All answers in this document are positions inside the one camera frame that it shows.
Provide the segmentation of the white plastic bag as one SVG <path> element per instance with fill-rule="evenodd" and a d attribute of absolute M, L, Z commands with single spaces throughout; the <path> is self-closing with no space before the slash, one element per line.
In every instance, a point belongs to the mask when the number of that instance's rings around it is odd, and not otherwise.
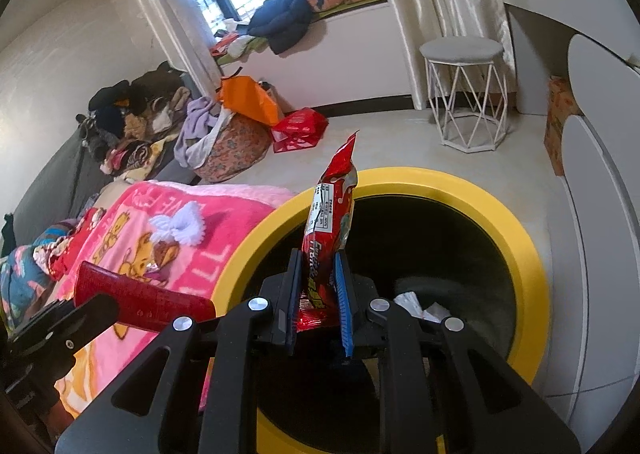
<path fill-rule="evenodd" d="M 422 307 L 415 292 L 403 292 L 397 295 L 394 301 L 395 304 L 404 308 L 414 318 L 420 318 L 421 320 L 432 323 L 441 323 L 451 315 L 448 309 L 437 302 L 433 302 L 427 308 Z"/>

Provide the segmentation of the red package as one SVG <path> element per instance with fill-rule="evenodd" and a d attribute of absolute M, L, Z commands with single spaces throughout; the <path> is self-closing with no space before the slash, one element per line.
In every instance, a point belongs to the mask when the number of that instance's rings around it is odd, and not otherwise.
<path fill-rule="evenodd" d="M 107 297 L 116 304 L 116 323 L 149 332 L 161 332 L 183 316 L 195 323 L 216 318 L 215 306 L 207 298 L 143 283 L 84 261 L 74 287 L 74 306 L 94 297 Z"/>

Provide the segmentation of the white yarn bundle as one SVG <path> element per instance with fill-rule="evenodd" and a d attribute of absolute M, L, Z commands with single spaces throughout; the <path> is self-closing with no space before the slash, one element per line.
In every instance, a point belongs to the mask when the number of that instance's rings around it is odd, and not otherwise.
<path fill-rule="evenodd" d="M 200 205 L 194 200 L 183 205 L 172 216 L 158 214 L 149 220 L 152 226 L 150 241 L 198 246 L 204 240 L 205 222 Z"/>

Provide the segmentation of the red snack wrapper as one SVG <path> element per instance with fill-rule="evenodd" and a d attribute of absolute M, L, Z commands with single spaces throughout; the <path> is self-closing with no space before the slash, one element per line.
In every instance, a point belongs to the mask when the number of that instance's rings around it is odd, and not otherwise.
<path fill-rule="evenodd" d="M 334 153 L 312 196 L 302 252 L 307 279 L 300 289 L 296 330 L 308 332 L 338 321 L 335 255 L 346 246 L 354 212 L 358 172 L 352 163 L 357 136 L 351 134 Z"/>

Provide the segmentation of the purple orange snack bag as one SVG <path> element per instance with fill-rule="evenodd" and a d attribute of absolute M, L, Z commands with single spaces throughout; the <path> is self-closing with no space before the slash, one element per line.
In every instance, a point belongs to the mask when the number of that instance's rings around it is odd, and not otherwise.
<path fill-rule="evenodd" d="M 150 266 L 155 270 L 163 269 L 178 257 L 179 252 L 180 245 L 178 243 L 160 240 L 153 245 Z"/>

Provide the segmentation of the yellow rimmed black trash bin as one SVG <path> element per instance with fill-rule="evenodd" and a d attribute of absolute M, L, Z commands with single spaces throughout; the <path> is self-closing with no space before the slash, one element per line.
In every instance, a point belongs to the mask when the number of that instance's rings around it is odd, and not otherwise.
<path fill-rule="evenodd" d="M 313 188 L 273 211 L 248 234 L 222 270 L 212 300 L 218 313 L 256 292 L 262 278 L 286 269 L 285 248 L 302 240 Z M 355 273 L 395 296 L 404 278 L 446 278 L 463 287 L 513 287 L 509 364 L 531 385 L 546 350 L 550 299 L 544 265 L 526 229 L 479 186 L 446 172 L 416 167 L 360 171 L 355 220 L 346 252 Z M 258 412 L 258 453 L 325 453 L 279 430 Z"/>

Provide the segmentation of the red garment on bed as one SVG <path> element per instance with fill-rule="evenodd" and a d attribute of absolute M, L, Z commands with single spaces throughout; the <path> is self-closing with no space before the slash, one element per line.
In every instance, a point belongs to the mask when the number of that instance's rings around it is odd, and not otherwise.
<path fill-rule="evenodd" d="M 58 240 L 51 249 L 48 259 L 49 275 L 53 281 L 59 281 L 69 274 L 85 241 L 103 218 L 105 210 L 90 208 L 77 222 L 70 234 Z"/>

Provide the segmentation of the grey headboard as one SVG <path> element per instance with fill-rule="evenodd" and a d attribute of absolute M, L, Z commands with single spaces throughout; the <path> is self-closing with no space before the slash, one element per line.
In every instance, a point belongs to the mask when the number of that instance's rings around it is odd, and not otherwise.
<path fill-rule="evenodd" d="M 55 222 L 75 218 L 86 201 L 113 179 L 81 144 L 76 130 L 49 159 L 13 211 L 17 245 L 26 245 Z"/>

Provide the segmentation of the pink teddy bear blanket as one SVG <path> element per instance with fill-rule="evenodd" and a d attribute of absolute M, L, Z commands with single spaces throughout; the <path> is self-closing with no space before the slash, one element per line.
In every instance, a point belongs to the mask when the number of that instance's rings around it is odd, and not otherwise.
<path fill-rule="evenodd" d="M 248 233 L 292 197 L 271 185 L 197 185 L 138 182 L 112 188 L 106 211 L 83 237 L 74 264 L 55 283 L 51 299 L 73 297 L 79 265 L 203 298 L 213 295 L 220 274 Z M 172 216 L 197 203 L 205 232 L 196 246 L 165 240 L 153 244 L 151 218 Z M 66 411 L 78 416 L 153 339 L 153 334 L 115 324 L 76 353 L 72 370 L 55 384 Z"/>

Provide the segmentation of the white round chair back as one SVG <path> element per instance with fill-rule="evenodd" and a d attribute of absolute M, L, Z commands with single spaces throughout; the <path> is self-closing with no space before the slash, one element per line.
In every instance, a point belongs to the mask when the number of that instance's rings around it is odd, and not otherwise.
<path fill-rule="evenodd" d="M 568 46 L 581 111 L 562 136 L 587 275 L 587 341 L 570 426 L 591 451 L 639 380 L 639 73 L 582 35 Z"/>

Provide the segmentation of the lavender garment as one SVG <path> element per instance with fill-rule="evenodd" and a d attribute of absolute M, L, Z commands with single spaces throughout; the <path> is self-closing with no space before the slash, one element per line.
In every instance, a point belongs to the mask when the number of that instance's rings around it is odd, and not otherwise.
<path fill-rule="evenodd" d="M 174 148 L 175 160 L 182 168 L 198 169 L 204 164 L 215 143 L 212 132 L 218 127 L 219 114 L 220 105 L 209 96 L 188 103 Z"/>

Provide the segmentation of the orange cardboard box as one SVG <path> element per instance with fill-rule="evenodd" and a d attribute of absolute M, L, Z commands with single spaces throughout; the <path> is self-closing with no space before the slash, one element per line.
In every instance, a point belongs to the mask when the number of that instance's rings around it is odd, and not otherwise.
<path fill-rule="evenodd" d="M 567 79 L 551 76 L 548 81 L 548 88 L 548 112 L 546 132 L 544 133 L 544 147 L 547 150 L 554 174 L 562 177 L 564 174 L 562 161 L 564 125 L 570 116 L 582 116 L 582 111 L 575 101 Z"/>

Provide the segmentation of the orange cloth bag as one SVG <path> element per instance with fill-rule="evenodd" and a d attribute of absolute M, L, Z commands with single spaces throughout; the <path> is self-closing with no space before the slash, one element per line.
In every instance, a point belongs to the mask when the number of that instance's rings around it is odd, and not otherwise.
<path fill-rule="evenodd" d="M 268 127 L 277 125 L 283 117 L 273 94 L 250 76 L 224 77 L 217 96 L 227 110 Z"/>

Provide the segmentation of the left cream curtain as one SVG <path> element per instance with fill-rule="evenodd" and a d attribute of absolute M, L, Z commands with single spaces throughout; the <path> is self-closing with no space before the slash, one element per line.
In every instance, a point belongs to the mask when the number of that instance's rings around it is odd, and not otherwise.
<path fill-rule="evenodd" d="M 195 0 L 137 0 L 168 62 L 189 73 L 201 94 L 213 96 L 221 73 L 210 54 L 213 34 Z"/>

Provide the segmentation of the black jacket on sill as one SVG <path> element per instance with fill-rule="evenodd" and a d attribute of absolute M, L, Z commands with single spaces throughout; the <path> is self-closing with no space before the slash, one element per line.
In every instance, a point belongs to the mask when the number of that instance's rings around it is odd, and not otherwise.
<path fill-rule="evenodd" d="M 282 54 L 304 38 L 313 18 L 307 0 L 266 0 L 254 12 L 247 33 L 265 38 L 274 54 Z"/>

